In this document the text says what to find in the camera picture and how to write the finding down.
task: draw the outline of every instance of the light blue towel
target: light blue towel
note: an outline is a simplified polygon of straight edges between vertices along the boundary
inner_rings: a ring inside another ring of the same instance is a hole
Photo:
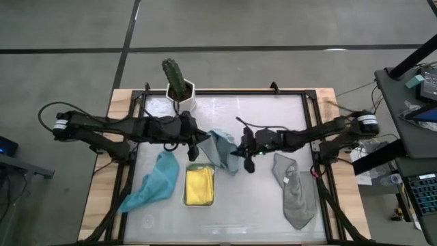
[[[234,137],[223,132],[221,129],[212,129],[208,132],[211,137],[199,144],[207,158],[231,175],[235,175],[238,168],[242,165],[243,158],[231,154],[237,150],[237,145],[234,143]]]
[[[175,155],[172,152],[161,152],[152,173],[144,176],[141,188],[128,195],[118,211],[128,212],[139,206],[169,198],[175,189],[178,174],[179,163]]]

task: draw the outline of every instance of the concrete floor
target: concrete floor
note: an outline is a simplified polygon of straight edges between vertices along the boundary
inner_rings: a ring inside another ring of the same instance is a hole
[[[0,1],[0,49],[119,48],[133,0]],[[142,0],[131,47],[215,45],[418,44],[437,32],[425,0]],[[121,88],[166,85],[160,62],[176,59],[197,87],[333,87],[348,91],[373,80],[412,50],[130,54]],[[437,54],[428,57],[437,60]],[[13,245],[76,240],[96,155],[83,143],[59,143],[38,123],[38,109],[54,100],[104,115],[119,54],[0,55],[0,135],[20,144],[18,157],[56,170],[36,178]],[[338,97],[352,109],[370,108],[373,86]],[[44,114],[52,124],[53,107]],[[382,134],[396,133],[385,104]],[[363,197],[373,239],[425,245],[410,223],[387,218],[393,196]]]

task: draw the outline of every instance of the plant pot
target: plant pot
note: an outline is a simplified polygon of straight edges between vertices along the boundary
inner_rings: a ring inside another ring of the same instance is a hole
[[[191,112],[195,107],[196,107],[196,88],[195,88],[195,84],[191,83],[189,80],[184,79],[185,80],[185,84],[187,84],[187,86],[189,86],[191,88],[191,97],[183,100],[182,102],[179,102],[179,111],[178,113],[182,113],[183,111],[189,111]],[[174,99],[172,99],[169,96],[169,89],[170,89],[170,84],[167,84],[167,91],[165,92],[165,97],[167,97],[167,99],[171,102],[171,105],[173,106],[173,102],[177,103],[177,101],[175,101]]]

